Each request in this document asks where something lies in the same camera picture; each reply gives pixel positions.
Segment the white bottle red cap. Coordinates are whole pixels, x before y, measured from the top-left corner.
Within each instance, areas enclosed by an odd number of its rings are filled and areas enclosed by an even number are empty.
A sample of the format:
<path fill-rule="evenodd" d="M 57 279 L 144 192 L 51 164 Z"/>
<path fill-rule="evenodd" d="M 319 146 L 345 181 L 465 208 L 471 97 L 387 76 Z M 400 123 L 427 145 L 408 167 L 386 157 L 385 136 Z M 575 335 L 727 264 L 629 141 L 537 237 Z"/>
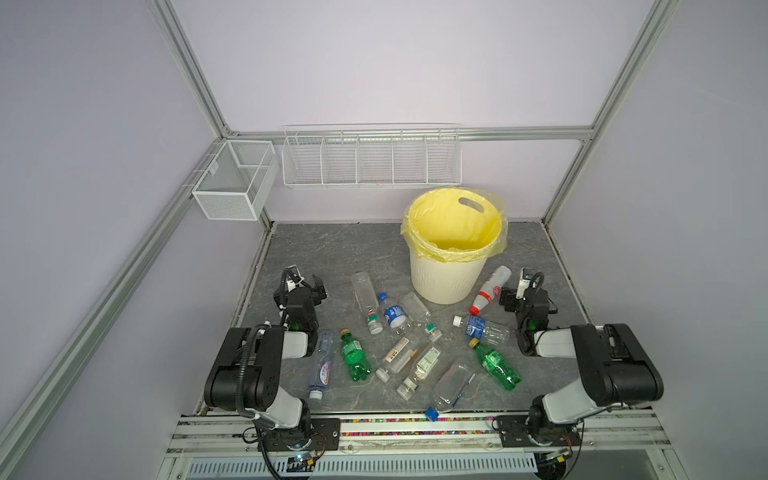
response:
<path fill-rule="evenodd" d="M 499 296 L 510 277 L 510 268 L 504 265 L 499 266 L 480 287 L 469 309 L 469 313 L 473 316 L 478 316 L 482 309 Z"/>

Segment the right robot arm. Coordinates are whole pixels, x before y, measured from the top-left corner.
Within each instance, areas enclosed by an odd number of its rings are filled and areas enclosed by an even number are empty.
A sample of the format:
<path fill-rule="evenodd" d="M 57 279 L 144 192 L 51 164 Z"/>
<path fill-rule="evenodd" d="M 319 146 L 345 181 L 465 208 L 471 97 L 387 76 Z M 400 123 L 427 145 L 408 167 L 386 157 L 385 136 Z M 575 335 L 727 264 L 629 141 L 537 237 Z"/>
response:
<path fill-rule="evenodd" d="M 524 432 L 533 444 L 574 441 L 577 424 L 588 417 L 662 398 L 662 377 L 628 325 L 551 328 L 549 316 L 557 309 L 546 290 L 533 286 L 502 288 L 499 304 L 515 314 L 523 355 L 572 358 L 578 366 L 578 379 L 532 401 Z"/>

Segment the crushed clear plastic bottle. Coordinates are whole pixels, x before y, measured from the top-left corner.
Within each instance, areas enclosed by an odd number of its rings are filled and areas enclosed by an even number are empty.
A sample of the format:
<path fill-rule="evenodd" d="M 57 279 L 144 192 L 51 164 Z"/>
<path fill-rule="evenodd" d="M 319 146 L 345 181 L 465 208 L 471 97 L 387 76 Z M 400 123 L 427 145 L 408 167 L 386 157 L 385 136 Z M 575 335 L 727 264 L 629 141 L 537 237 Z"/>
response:
<path fill-rule="evenodd" d="M 467 362 L 456 360 L 435 385 L 432 407 L 438 413 L 451 411 L 474 377 L 475 372 Z"/>

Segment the clear bottle purple label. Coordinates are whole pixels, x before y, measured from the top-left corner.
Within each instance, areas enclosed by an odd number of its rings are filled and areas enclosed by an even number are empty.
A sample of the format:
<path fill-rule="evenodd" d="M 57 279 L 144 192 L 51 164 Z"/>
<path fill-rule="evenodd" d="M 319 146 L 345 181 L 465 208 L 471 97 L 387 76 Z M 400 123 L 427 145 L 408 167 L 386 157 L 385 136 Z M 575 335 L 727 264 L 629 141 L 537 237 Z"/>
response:
<path fill-rule="evenodd" d="M 329 388 L 334 354 L 334 334 L 330 330 L 321 330 L 312 355 L 313 369 L 308 383 L 310 401 L 321 401 Z"/>

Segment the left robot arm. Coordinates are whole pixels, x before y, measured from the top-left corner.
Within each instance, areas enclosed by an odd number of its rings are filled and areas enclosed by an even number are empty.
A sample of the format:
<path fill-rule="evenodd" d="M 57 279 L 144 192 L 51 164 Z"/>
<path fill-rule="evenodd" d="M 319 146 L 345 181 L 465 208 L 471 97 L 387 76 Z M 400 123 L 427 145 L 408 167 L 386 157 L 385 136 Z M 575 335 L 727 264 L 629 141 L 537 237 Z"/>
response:
<path fill-rule="evenodd" d="M 286 268 L 274 294 L 278 321 L 229 329 L 205 381 L 205 405 L 251 421 L 272 451 L 311 445 L 315 429 L 309 406 L 283 389 L 280 378 L 284 360 L 315 352 L 316 307 L 326 298 L 321 278 L 307 281 L 295 266 Z"/>

